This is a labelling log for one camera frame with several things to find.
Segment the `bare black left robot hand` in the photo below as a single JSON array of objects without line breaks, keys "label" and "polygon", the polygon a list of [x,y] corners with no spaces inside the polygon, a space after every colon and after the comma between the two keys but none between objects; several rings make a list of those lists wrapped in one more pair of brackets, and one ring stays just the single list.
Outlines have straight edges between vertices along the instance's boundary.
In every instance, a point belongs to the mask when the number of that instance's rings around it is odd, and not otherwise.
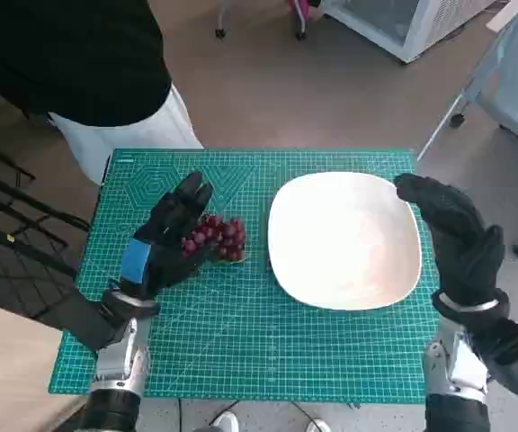
[{"label": "bare black left robot hand", "polygon": [[151,301],[167,287],[192,275],[209,254],[207,246],[184,253],[182,240],[191,233],[213,193],[212,185],[194,171],[166,192],[125,248],[120,290],[140,301]]}]

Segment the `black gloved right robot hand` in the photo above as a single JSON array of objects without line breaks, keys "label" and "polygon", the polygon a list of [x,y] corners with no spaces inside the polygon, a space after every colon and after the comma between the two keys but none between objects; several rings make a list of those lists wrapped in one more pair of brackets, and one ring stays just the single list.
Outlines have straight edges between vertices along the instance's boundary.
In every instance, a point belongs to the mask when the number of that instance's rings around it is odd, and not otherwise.
[{"label": "black gloved right robot hand", "polygon": [[419,208],[430,230],[439,292],[461,308],[498,300],[498,271],[505,258],[503,229],[487,226],[466,194],[431,177],[398,175],[397,196]]}]

